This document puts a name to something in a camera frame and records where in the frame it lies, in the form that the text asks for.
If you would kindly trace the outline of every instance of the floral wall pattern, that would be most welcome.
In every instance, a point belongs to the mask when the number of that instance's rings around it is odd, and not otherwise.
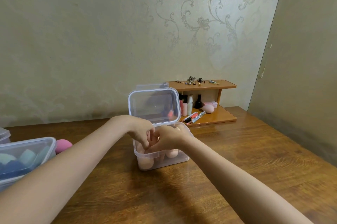
[[[0,0],[0,127],[127,111],[137,84],[226,79],[248,108],[278,0]]]

